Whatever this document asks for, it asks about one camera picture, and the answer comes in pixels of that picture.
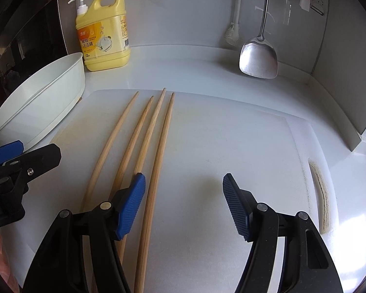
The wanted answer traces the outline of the person's left hand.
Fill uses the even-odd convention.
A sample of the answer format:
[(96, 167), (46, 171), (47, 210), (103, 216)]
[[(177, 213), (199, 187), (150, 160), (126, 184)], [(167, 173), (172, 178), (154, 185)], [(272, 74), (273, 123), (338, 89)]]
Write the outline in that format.
[(0, 275), (12, 292), (20, 292), (19, 284), (10, 268), (8, 256), (3, 244), (3, 238), (0, 234)]

